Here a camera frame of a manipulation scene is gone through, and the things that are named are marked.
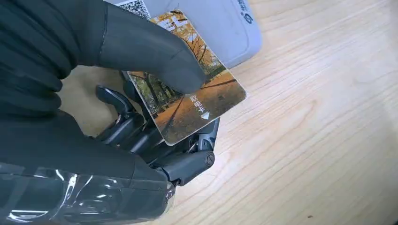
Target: qr code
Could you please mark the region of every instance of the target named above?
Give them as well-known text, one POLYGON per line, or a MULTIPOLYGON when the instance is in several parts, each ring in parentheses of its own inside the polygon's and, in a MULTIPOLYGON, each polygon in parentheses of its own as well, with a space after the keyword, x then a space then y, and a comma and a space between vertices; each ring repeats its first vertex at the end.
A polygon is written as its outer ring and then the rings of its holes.
POLYGON ((150 19, 148 9, 146 8, 144 2, 142 0, 134 0, 132 2, 119 5, 120 8, 124 8, 127 11, 130 11, 138 16, 141 16, 145 19, 150 19))

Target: gloved hand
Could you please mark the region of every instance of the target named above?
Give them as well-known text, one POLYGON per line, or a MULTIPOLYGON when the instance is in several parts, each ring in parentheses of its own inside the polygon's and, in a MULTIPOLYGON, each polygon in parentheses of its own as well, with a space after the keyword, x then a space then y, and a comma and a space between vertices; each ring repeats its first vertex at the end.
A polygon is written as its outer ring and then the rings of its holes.
POLYGON ((184 41, 100 0, 2 0, 0 27, 0 224, 162 214, 167 177, 85 137, 55 92, 78 64, 146 71, 194 92, 205 75, 184 41))

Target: autumn tree image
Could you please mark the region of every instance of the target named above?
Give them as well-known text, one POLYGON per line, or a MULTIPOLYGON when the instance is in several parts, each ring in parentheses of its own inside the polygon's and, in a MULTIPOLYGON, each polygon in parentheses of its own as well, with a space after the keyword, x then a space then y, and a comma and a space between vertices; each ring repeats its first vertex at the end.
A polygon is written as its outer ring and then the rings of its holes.
POLYGON ((147 72, 130 72, 165 141, 174 144, 244 100, 246 93, 182 12, 171 11, 151 21, 180 37, 207 76, 200 90, 183 95, 147 72))

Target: white arrow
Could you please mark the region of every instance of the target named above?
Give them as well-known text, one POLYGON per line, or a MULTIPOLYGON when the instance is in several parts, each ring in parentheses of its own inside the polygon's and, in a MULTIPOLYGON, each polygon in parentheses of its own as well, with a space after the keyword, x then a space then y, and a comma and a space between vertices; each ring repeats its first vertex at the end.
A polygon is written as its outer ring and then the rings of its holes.
POLYGON ((209 119, 209 112, 205 112, 204 114, 202 114, 200 117, 202 117, 202 119, 208 120, 209 119))

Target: wood grain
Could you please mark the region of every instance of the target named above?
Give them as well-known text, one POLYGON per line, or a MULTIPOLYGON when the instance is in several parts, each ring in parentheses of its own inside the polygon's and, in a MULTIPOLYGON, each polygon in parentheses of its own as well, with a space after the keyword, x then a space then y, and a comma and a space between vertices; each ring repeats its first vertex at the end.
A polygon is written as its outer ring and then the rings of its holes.
POLYGON ((263 47, 232 69, 249 98, 222 116, 215 165, 147 224, 393 224, 398 1, 249 2, 263 47))

